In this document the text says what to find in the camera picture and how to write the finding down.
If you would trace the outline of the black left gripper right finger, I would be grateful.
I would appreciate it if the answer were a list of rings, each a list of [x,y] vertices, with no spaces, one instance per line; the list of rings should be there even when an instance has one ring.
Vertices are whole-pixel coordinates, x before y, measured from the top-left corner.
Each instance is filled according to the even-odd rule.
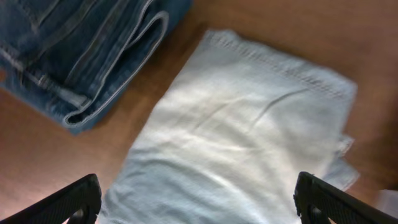
[[[308,172],[298,175],[294,202],[302,224],[397,224],[397,218]]]

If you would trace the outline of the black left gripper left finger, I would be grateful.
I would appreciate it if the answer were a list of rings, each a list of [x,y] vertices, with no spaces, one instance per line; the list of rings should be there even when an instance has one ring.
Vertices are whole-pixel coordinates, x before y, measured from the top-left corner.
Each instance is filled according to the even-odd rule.
[[[41,201],[1,220],[1,224],[95,224],[101,208],[96,174],[88,174]]]

